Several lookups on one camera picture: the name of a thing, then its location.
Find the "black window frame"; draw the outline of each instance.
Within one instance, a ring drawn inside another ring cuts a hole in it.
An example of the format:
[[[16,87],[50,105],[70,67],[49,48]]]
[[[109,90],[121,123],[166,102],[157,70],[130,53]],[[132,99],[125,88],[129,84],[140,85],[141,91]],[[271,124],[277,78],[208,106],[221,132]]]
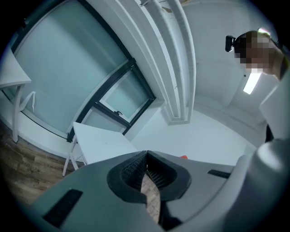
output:
[[[25,36],[29,33],[29,31],[51,10],[55,7],[60,5],[66,0],[53,0],[53,1],[46,1],[42,5],[40,5],[28,18],[28,23],[19,29],[19,35],[17,39],[14,41],[11,50],[14,53],[22,40]],[[105,83],[96,91],[93,97],[88,101],[85,107],[82,109],[81,113],[76,119],[76,122],[81,123],[89,110],[94,107],[110,117],[111,119],[115,120],[118,123],[121,123],[123,126],[126,127],[123,135],[125,135],[128,130],[136,123],[136,121],[140,118],[140,116],[146,111],[146,109],[151,105],[151,103],[156,99],[154,96],[151,88],[149,87],[147,81],[145,80],[142,72],[140,71],[136,60],[131,56],[129,51],[126,49],[124,44],[121,42],[119,37],[113,31],[113,29],[109,26],[109,24],[101,17],[101,15],[86,1],[86,0],[77,0],[87,11],[97,20],[97,22],[105,29],[105,31],[110,35],[110,37],[114,40],[120,50],[128,59],[127,62],[122,65],[118,70],[116,70],[106,81]],[[134,116],[134,118],[127,122],[125,119],[119,116],[118,113],[111,111],[106,106],[100,103],[100,99],[108,92],[108,90],[118,81],[120,80],[125,73],[131,70],[135,76],[140,81],[141,85],[145,89],[149,99],[140,109],[140,111]],[[67,142],[72,142],[74,137],[74,130],[73,128],[68,133]]]

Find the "ceiling light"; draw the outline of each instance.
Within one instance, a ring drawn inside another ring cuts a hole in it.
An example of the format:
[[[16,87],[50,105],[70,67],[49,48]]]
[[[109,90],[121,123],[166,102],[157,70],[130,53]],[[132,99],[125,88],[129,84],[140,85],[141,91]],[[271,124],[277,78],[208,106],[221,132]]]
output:
[[[251,73],[249,76],[249,79],[246,83],[246,86],[244,87],[244,92],[247,94],[251,94],[253,92],[253,89],[255,88],[261,73]]]
[[[266,34],[268,34],[268,35],[271,35],[269,31],[267,31],[267,30],[265,30],[265,29],[263,29],[263,28],[259,28],[259,29],[258,29],[258,32],[259,32],[259,33],[266,33]]]

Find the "frosted glass panel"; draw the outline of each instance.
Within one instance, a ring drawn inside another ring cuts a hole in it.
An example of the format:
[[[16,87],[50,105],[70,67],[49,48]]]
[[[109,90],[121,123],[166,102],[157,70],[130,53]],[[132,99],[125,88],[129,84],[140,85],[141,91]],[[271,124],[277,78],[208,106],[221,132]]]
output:
[[[92,108],[92,111],[88,118],[86,119],[85,125],[97,127],[100,129],[105,129],[109,131],[123,132],[126,128],[109,118],[107,115],[103,114],[96,108]]]
[[[95,18],[76,0],[48,14],[15,55],[36,92],[34,115],[66,133],[88,95],[126,57]],[[31,104],[27,105],[31,113]]]
[[[121,117],[131,121],[147,102],[149,96],[132,71],[127,72],[101,99],[101,103]]]

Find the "floor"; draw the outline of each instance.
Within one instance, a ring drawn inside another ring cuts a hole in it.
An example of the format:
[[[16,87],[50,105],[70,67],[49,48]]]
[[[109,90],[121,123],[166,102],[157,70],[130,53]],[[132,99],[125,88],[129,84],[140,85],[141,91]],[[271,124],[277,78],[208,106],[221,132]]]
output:
[[[65,159],[45,152],[19,138],[12,140],[12,132],[0,122],[0,167],[12,194],[23,204],[31,205],[48,188],[63,179]],[[67,174],[74,171],[69,162]],[[160,213],[160,194],[145,175],[141,192],[147,196],[147,212],[155,222]]]

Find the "window handle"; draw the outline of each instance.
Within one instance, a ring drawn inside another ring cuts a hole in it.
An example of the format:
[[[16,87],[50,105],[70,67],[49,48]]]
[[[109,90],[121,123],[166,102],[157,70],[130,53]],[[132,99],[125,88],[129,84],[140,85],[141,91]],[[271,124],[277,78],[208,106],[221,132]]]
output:
[[[120,111],[115,111],[114,113],[123,115]]]

